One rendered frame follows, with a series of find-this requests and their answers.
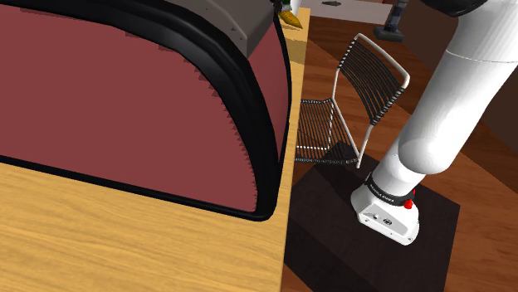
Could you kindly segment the dark upright vacuum cleaner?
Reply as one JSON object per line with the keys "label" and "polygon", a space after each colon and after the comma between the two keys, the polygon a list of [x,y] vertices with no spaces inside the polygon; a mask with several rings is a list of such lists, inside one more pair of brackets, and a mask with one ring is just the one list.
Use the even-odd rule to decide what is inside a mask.
{"label": "dark upright vacuum cleaner", "polygon": [[373,34],[378,40],[403,41],[404,34],[398,29],[398,24],[407,5],[408,0],[395,0],[384,25],[373,29]]}

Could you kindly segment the dark robot stand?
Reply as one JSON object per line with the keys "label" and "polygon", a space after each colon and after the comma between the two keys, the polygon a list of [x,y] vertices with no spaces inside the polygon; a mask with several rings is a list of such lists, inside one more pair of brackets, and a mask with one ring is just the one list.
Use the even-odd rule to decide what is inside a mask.
{"label": "dark robot stand", "polygon": [[443,292],[460,207],[417,187],[408,246],[359,223],[350,194],[377,165],[312,167],[292,188],[285,264],[313,292]]}

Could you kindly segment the yellow and green figure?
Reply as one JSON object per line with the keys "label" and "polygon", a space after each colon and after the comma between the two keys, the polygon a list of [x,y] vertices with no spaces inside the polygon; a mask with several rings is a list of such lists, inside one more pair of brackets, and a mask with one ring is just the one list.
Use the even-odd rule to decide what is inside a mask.
{"label": "yellow and green figure", "polygon": [[292,12],[291,0],[270,0],[274,7],[274,12],[286,24],[302,28],[300,20]]}

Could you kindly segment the white rug with dark mark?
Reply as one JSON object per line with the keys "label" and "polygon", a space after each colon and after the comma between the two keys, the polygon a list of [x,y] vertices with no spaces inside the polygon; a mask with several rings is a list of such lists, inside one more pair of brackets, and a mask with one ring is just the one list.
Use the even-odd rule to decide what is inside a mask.
{"label": "white rug with dark mark", "polygon": [[383,0],[302,0],[301,6],[311,16],[373,24],[384,24],[392,8]]}

